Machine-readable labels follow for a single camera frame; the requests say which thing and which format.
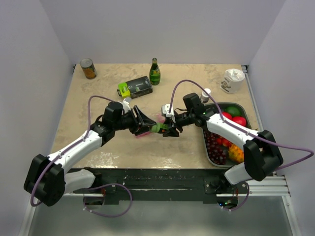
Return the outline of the green pill bottle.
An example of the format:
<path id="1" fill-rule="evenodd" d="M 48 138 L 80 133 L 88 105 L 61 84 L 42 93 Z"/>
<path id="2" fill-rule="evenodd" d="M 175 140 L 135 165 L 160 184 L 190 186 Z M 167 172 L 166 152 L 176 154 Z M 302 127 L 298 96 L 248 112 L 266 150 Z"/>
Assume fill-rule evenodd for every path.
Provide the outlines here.
<path id="1" fill-rule="evenodd" d="M 157 122 L 150 128 L 150 132 L 158 133 L 158 134 L 165 134 L 168 131 L 169 127 L 167 124 Z"/>

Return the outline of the pink weekly pill organizer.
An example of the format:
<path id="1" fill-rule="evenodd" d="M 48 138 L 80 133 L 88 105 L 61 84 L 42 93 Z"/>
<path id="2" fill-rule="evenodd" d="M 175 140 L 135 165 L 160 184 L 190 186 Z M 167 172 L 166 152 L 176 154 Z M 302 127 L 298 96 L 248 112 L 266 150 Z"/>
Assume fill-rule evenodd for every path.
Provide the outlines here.
<path id="1" fill-rule="evenodd" d="M 155 121 L 163 123 L 165 121 L 165 117 L 163 117 L 161 114 L 156 113 L 155 114 Z M 136 138 L 142 138 L 142 137 L 150 135 L 150 134 L 151 134 L 151 132 L 148 131 L 148 132 L 142 133 L 142 134 L 135 136 L 135 137 Z"/>

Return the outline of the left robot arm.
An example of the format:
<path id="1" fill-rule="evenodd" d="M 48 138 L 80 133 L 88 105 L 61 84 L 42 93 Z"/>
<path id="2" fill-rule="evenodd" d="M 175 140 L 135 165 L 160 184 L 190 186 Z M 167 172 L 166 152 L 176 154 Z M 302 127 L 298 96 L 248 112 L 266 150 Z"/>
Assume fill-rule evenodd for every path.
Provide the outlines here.
<path id="1" fill-rule="evenodd" d="M 89 123 L 83 135 L 71 144 L 48 156 L 38 154 L 32 161 L 24 183 L 24 190 L 47 206 L 54 205 L 66 189 L 65 175 L 78 161 L 104 146 L 116 131 L 128 129 L 138 136 L 150 130 L 156 122 L 137 106 L 130 108 L 126 102 L 110 102 L 94 123 Z"/>

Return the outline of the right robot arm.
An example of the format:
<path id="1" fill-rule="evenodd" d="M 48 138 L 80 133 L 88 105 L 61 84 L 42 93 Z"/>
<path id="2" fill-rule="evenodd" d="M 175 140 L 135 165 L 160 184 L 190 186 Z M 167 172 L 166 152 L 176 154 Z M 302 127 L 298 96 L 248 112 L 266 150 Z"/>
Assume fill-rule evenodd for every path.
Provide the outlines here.
<path id="1" fill-rule="evenodd" d="M 219 181 L 222 192 L 231 193 L 238 183 L 249 179 L 262 181 L 283 164 L 271 132 L 251 130 L 222 117 L 218 105 L 202 104 L 196 93 L 184 96 L 183 101 L 186 112 L 181 114 L 176 113 L 170 104 L 162 106 L 161 113 L 169 127 L 165 137 L 178 137 L 184 126 L 194 124 L 226 138 L 244 153 L 244 162 L 229 168 Z"/>

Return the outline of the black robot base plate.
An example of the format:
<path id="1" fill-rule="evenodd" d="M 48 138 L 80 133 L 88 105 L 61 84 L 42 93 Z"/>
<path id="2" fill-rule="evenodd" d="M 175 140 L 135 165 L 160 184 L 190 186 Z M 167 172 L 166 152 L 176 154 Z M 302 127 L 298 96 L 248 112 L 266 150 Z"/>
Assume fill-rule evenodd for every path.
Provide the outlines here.
<path id="1" fill-rule="evenodd" d="M 246 194 L 246 183 L 227 186 L 222 169 L 105 169 L 93 168 L 96 182 L 89 190 L 76 194 L 105 193 L 105 204 L 119 201 L 197 201 L 216 204 L 219 195 L 224 200 Z M 97 187 L 105 186 L 104 191 Z"/>

